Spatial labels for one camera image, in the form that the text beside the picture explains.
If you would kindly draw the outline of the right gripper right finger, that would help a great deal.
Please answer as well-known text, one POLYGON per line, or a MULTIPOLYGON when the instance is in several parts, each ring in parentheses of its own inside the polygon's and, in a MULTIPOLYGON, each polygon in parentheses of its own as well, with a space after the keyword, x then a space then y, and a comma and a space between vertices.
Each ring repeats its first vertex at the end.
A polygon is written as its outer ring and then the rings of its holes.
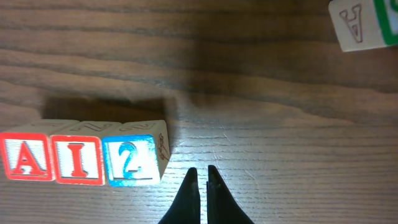
POLYGON ((208 166, 206 198, 208 224, 254 224, 236 203, 213 165, 208 166))

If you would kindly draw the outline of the red I block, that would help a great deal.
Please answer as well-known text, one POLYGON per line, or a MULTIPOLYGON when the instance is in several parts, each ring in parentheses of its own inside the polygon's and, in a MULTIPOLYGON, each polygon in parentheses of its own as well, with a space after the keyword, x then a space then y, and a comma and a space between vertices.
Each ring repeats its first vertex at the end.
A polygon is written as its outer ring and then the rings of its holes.
POLYGON ((102 139, 120 125, 111 121, 82 121, 51 135, 57 183, 104 185, 102 139))

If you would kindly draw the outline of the red A block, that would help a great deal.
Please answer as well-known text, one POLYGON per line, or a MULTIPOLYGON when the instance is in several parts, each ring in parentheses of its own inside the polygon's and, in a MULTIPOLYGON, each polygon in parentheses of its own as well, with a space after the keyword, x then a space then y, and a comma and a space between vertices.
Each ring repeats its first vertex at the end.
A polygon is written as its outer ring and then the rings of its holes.
POLYGON ((51 182, 50 136, 77 124, 73 119, 40 119, 1 133, 1 157, 10 180, 51 182))

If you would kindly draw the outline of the blue 2 block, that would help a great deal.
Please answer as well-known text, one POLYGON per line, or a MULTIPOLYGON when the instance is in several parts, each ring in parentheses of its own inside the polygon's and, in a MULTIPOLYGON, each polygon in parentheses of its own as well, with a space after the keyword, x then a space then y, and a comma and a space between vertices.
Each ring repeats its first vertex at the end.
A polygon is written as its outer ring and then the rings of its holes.
POLYGON ((102 145, 112 187, 158 184, 171 156, 164 120, 124 123, 105 136, 102 145))

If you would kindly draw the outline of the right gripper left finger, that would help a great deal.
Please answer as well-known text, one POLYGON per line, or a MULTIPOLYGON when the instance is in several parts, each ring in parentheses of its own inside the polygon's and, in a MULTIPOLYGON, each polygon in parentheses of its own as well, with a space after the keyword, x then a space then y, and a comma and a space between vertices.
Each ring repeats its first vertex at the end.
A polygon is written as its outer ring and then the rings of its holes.
POLYGON ((167 213, 159 224, 200 224, 200 193, 197 169, 187 171, 167 213))

